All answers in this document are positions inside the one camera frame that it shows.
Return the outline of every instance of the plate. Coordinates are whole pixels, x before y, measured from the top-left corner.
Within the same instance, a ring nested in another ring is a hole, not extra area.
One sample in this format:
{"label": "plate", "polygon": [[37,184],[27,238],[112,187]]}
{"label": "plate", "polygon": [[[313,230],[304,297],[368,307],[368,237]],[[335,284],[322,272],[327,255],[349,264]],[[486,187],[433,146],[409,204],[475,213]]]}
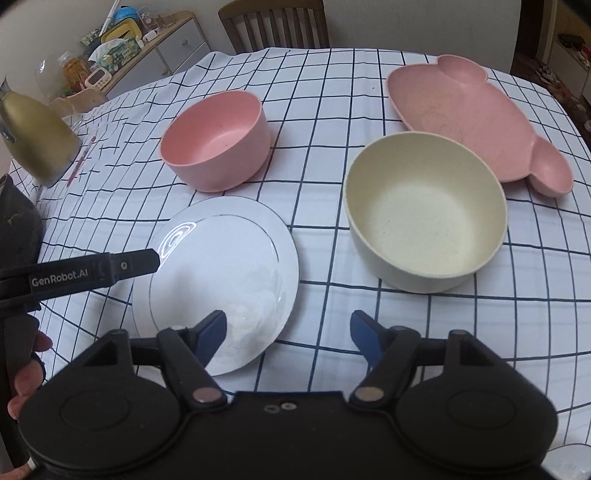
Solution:
{"label": "plate", "polygon": [[148,247],[158,252],[160,268],[134,281],[140,336],[193,327],[223,310],[228,334],[206,368],[222,375],[254,360],[283,330],[300,269],[289,230],[262,203],[233,196],[196,203],[166,223]]}
{"label": "plate", "polygon": [[410,130],[439,134],[468,147],[501,182],[528,177],[540,193],[556,197],[573,188],[573,173],[558,149],[484,68],[441,55],[435,64],[407,65],[386,81],[388,96]]}

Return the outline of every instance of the wooden shelf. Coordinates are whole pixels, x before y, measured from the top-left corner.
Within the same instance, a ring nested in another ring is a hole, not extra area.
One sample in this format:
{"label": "wooden shelf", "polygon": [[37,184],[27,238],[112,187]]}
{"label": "wooden shelf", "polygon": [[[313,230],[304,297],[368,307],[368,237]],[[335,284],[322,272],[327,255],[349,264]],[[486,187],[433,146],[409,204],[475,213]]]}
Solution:
{"label": "wooden shelf", "polygon": [[111,89],[117,85],[117,82],[120,81],[134,66],[136,66],[148,53],[150,53],[153,49],[155,49],[158,45],[160,45],[164,40],[166,40],[172,33],[176,32],[180,27],[182,27],[185,23],[189,22],[190,20],[195,20],[195,15],[193,12],[189,10],[181,10],[173,14],[175,19],[174,25],[171,25],[168,28],[163,28],[160,30],[158,37],[153,39],[151,42],[146,43],[144,48],[129,62],[123,65],[117,72],[113,74],[113,78],[107,85],[101,88],[101,92],[105,95],[111,91]]}

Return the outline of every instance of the white tablecloth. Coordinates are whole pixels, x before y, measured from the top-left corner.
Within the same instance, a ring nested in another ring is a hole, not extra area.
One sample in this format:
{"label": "white tablecloth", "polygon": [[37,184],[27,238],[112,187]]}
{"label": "white tablecloth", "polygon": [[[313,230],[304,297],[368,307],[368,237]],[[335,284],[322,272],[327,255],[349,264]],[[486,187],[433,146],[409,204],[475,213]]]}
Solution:
{"label": "white tablecloth", "polygon": [[[204,96],[246,89],[264,102],[274,150],[269,165],[225,194],[256,199],[281,216],[296,242],[301,282],[279,340],[246,367],[217,377],[219,384],[230,393],[348,395],[368,371],[348,327],[350,314],[362,309],[383,325],[407,325],[432,338],[458,328],[475,333],[551,398],[560,419],[556,445],[590,442],[591,162],[545,89],[489,70],[489,81],[568,159],[573,193],[555,202],[524,181],[505,185],[505,243],[472,281],[441,294],[403,293],[370,274],[353,248],[342,206],[347,167],[367,143],[405,130],[382,80],[400,65],[427,61],[435,58],[376,50],[212,53],[185,73],[121,95],[84,115],[84,145],[96,141],[78,178],[38,195],[46,226],[40,261],[145,248],[164,222],[208,198],[164,165],[158,143],[169,123]],[[35,196],[22,169],[13,167],[12,175]],[[50,375],[110,329],[134,334],[131,289],[132,280],[121,281],[44,302],[37,316],[55,344],[43,355]]]}

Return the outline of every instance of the human hand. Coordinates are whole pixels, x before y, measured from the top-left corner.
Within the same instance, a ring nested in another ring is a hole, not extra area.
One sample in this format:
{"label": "human hand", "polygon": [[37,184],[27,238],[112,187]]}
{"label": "human hand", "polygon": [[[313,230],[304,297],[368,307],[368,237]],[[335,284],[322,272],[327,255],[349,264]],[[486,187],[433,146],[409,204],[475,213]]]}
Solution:
{"label": "human hand", "polygon": [[[45,352],[49,350],[53,342],[43,332],[37,332],[33,350],[36,352]],[[21,368],[14,377],[14,388],[17,391],[17,396],[8,402],[8,413],[10,416],[18,420],[21,414],[22,406],[35,393],[43,382],[43,369],[39,362],[31,359],[26,367]]]}

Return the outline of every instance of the blue container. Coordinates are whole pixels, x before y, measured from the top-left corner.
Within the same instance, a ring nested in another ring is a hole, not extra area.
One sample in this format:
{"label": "blue container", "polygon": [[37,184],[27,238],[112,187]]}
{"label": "blue container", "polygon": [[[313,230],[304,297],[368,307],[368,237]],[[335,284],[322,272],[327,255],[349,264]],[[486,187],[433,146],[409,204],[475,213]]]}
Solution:
{"label": "blue container", "polygon": [[126,18],[133,18],[135,22],[141,27],[142,21],[139,18],[138,11],[135,8],[128,7],[127,5],[122,6],[115,12],[111,27],[114,27],[116,24],[122,22]]}

